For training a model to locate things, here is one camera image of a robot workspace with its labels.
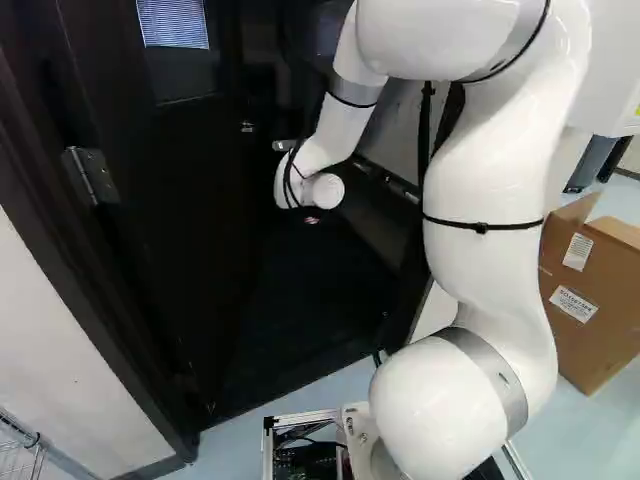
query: door hinge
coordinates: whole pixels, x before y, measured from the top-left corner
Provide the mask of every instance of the door hinge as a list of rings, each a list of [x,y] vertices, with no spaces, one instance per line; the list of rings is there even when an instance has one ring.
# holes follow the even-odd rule
[[[87,206],[120,203],[118,189],[102,151],[97,148],[67,147],[62,153],[62,164],[78,196]]]

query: door frame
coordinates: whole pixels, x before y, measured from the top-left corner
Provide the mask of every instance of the door frame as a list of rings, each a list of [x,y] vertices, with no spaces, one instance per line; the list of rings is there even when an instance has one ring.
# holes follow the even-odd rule
[[[183,463],[199,428],[163,369],[135,295],[95,217],[62,169],[63,145],[24,58],[9,2],[0,2],[0,205],[76,321]]]

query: wall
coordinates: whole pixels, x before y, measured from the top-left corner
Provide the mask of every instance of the wall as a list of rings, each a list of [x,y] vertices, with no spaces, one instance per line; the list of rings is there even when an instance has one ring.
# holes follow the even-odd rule
[[[636,137],[631,141],[629,148],[618,166],[630,172],[640,174],[640,137]]]
[[[0,406],[108,479],[174,454],[0,209]]]

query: silver ring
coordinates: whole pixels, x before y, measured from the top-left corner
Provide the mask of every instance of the silver ring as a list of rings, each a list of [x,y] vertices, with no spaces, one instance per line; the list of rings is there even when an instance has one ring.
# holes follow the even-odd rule
[[[458,81],[475,82],[483,80],[515,60],[539,31],[540,24],[544,21],[547,5],[548,0],[520,0],[518,18],[516,18],[513,29],[507,35],[507,39],[498,52],[484,67]]]
[[[346,103],[360,107],[371,107],[375,105],[384,86],[372,87],[361,85],[345,80],[334,73],[331,79],[331,95]]]
[[[445,328],[434,336],[458,347],[487,376],[507,417],[507,438],[524,427],[529,419],[529,402],[520,379],[504,357],[480,336],[464,328]]]

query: white floor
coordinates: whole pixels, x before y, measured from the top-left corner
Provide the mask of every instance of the white floor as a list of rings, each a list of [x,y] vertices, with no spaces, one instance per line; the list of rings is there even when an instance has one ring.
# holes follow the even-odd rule
[[[575,198],[564,196],[563,201]],[[601,215],[640,225],[640,182],[614,175],[592,218]],[[366,400],[373,372],[371,359],[362,360],[212,428],[203,435],[196,464],[165,479],[259,480],[264,416]],[[640,358],[593,397],[583,396],[561,378],[550,403],[516,435],[514,443],[534,480],[639,479]],[[515,478],[504,458],[499,458],[499,464],[507,480]]]

